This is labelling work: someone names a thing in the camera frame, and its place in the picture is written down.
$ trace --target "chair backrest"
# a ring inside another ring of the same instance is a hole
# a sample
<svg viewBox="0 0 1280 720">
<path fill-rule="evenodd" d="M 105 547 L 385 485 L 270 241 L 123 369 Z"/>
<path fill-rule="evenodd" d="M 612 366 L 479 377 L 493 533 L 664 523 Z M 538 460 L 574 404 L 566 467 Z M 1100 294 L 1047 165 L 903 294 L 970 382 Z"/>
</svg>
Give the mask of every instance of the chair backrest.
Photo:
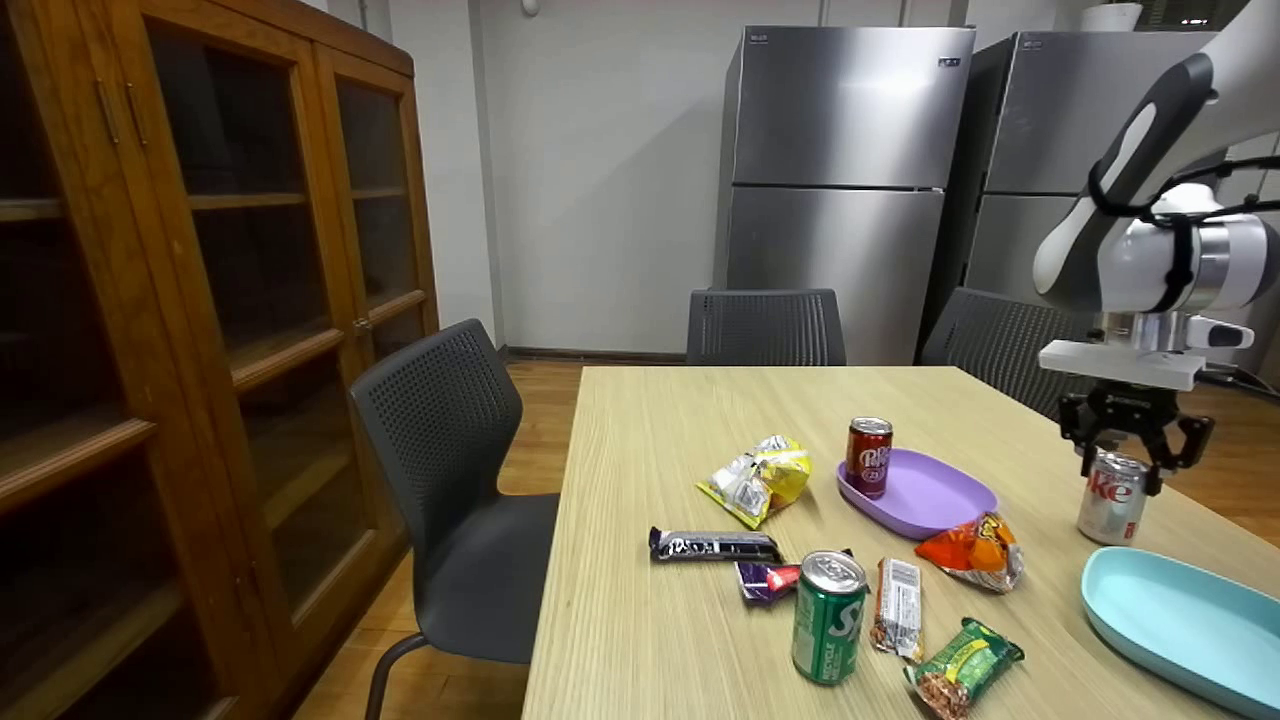
<svg viewBox="0 0 1280 720">
<path fill-rule="evenodd" d="M 524 404 L 479 320 L 385 355 L 353 386 L 354 417 L 397 497 L 418 570 L 466 511 L 495 500 L 495 475 Z"/>
<path fill-rule="evenodd" d="M 843 366 L 831 288 L 709 288 L 686 296 L 693 366 Z"/>
<path fill-rule="evenodd" d="M 1014 296 L 956 288 L 933 325 L 920 359 L 956 366 L 966 377 L 1025 401 L 1040 417 L 1055 419 L 1055 398 L 1074 386 L 1040 369 L 1047 341 L 1082 341 L 1082 320 L 1061 320 L 1044 306 Z"/>
</svg>

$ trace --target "small can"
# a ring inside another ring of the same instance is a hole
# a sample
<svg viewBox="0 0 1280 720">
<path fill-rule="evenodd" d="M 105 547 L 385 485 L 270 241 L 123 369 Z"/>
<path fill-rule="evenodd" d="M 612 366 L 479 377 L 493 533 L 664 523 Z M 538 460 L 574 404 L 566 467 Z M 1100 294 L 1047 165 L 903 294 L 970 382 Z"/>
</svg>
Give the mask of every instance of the small can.
<svg viewBox="0 0 1280 720">
<path fill-rule="evenodd" d="M 888 485 L 888 454 L 890 454 L 890 426 L 884 417 L 856 417 L 846 426 L 846 485 L 864 497 L 884 497 Z"/>
<path fill-rule="evenodd" d="M 800 559 L 793 666 L 810 684 L 841 684 L 856 666 L 869 581 L 843 553 L 809 553 Z"/>
<path fill-rule="evenodd" d="M 1097 544 L 1129 544 L 1145 520 L 1147 466 L 1097 447 L 1074 530 Z"/>
</svg>

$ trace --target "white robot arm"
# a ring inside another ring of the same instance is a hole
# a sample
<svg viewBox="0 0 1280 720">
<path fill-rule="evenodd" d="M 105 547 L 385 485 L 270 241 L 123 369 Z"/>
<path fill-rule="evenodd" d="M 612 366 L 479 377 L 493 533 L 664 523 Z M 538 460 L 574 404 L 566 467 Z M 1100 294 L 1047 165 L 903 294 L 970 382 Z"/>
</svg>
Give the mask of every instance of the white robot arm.
<svg viewBox="0 0 1280 720">
<path fill-rule="evenodd" d="M 1248 350 L 1240 325 L 1196 311 L 1244 308 L 1280 277 L 1280 232 L 1257 214 L 1276 201 L 1220 206 L 1216 179 L 1280 169 L 1280 155 L 1222 159 L 1240 140 L 1280 131 L 1280 0 L 1253 0 L 1216 42 L 1166 68 L 1088 173 L 1088 195 L 1037 247 L 1037 294 L 1061 308 L 1100 311 L 1100 343 L 1055 341 L 1040 369 L 1100 382 L 1063 401 L 1063 437 L 1091 466 L 1104 433 L 1139 433 L 1159 467 L 1186 467 L 1210 419 L 1182 419 L 1205 350 Z M 1182 430 L 1171 454 L 1163 426 Z"/>
</svg>

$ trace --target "white wall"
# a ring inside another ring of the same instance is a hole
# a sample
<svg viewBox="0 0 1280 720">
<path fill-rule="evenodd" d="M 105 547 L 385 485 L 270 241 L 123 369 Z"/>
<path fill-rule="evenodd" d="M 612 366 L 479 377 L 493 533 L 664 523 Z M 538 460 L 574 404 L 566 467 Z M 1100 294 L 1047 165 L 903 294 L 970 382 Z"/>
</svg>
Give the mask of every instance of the white wall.
<svg viewBox="0 0 1280 720">
<path fill-rule="evenodd" d="M 743 26 L 947 26 L 947 0 L 389 0 L 416 57 L 441 316 L 510 350 L 678 353 L 712 283 Z M 978 42 L 1078 0 L 966 0 Z"/>
<path fill-rule="evenodd" d="M 373 38 L 393 42 L 389 0 L 298 0 L 298 4 L 311 4 L 326 17 L 368 27 Z"/>
<path fill-rule="evenodd" d="M 393 43 L 416 59 L 416 116 L 428 165 L 428 218 L 441 320 L 493 311 L 493 253 L 479 179 L 477 53 L 466 0 L 393 0 Z"/>
</svg>

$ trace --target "chair leg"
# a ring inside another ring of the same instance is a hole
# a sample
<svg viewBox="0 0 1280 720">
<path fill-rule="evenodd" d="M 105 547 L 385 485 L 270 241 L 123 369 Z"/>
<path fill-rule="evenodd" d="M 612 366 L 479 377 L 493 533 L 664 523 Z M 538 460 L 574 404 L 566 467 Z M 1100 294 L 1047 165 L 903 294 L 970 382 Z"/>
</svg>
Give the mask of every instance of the chair leg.
<svg viewBox="0 0 1280 720">
<path fill-rule="evenodd" d="M 433 645 L 433 642 L 422 632 L 411 632 L 411 638 L 400 638 L 393 650 L 385 650 L 385 657 L 373 668 L 363 720 L 385 715 L 385 691 L 389 691 L 393 666 L 422 645 Z"/>
</svg>

